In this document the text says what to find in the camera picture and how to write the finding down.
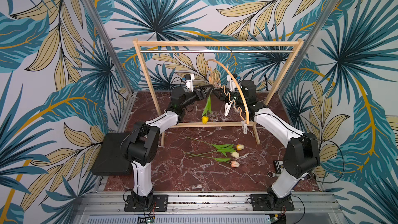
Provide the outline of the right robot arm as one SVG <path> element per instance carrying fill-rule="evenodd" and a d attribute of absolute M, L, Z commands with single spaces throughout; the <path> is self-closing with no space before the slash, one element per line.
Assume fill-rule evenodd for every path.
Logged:
<path fill-rule="evenodd" d="M 254 82 L 244 80 L 240 84 L 243 95 L 230 89 L 216 89 L 216 97 L 236 107 L 248 107 L 249 119 L 263 126 L 286 148 L 284 169 L 279 178 L 267 190 L 270 200 L 286 200 L 298 182 L 320 165 L 318 140 L 313 133 L 305 133 L 289 125 L 264 103 L 257 99 Z"/>

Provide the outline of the tan wavy clothes hanger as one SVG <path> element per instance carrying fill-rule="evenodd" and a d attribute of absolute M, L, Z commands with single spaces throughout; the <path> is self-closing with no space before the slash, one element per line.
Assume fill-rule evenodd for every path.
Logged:
<path fill-rule="evenodd" d="M 227 73 L 227 75 L 233 76 L 233 74 L 229 70 L 229 66 L 223 65 L 221 62 L 219 62 L 215 59 L 209 59 L 209 60 L 205 61 L 205 64 L 206 64 L 206 66 L 208 66 L 207 69 L 209 71 L 208 81 L 211 85 L 214 86 L 214 89 L 219 89 L 219 88 L 229 89 L 226 85 L 223 85 L 221 83 L 220 77 L 218 77 L 217 74 L 214 72 L 214 70 L 208 65 L 209 62 L 217 64 Z M 248 104 L 246 102 L 245 96 L 243 94 L 242 89 L 240 88 L 240 85 L 239 85 L 237 79 L 234 79 L 234 78 L 232 78 L 232 79 L 234 80 L 234 82 L 237 85 L 237 91 L 236 92 L 230 91 L 231 98 L 233 98 L 231 109 L 234 109 L 234 111 L 237 114 L 239 114 L 241 121 L 242 120 L 246 121 L 249 126 L 250 117 L 249 117 L 249 111 L 248 111 Z"/>

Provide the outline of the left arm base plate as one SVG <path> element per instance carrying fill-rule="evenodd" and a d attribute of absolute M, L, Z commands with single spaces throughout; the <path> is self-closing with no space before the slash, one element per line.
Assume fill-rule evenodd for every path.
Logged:
<path fill-rule="evenodd" d="M 124 206 L 125 212 L 166 212 L 168 207 L 168 195 L 153 195 L 141 197 L 138 195 L 127 196 Z"/>

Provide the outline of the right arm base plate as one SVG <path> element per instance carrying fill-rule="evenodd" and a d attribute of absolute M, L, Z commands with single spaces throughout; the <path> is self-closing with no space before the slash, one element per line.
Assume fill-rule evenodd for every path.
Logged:
<path fill-rule="evenodd" d="M 291 196 L 277 198 L 269 194 L 251 194 L 249 202 L 253 211 L 293 211 L 294 205 Z"/>

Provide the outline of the yellow tulip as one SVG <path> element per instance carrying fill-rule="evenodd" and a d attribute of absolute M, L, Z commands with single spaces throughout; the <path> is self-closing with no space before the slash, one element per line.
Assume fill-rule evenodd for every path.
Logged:
<path fill-rule="evenodd" d="M 208 115 L 211 114 L 211 113 L 212 113 L 211 96 L 209 96 L 207 98 L 205 108 L 204 108 L 204 110 L 202 112 L 202 124 L 207 124 L 208 123 L 208 121 L 209 121 Z"/>

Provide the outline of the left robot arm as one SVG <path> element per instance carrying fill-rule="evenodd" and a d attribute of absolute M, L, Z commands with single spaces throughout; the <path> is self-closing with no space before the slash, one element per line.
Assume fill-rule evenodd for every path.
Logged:
<path fill-rule="evenodd" d="M 154 200 L 151 163 L 157 154 L 160 135 L 182 122 L 186 107 L 196 101 L 207 99 L 213 88 L 212 85 L 207 85 L 193 88 L 191 91 L 183 87 L 173 89 L 166 111 L 155 119 L 136 122 L 133 131 L 122 141 L 121 153 L 131 162 L 133 168 L 134 187 L 131 204 L 146 209 L 152 206 Z"/>

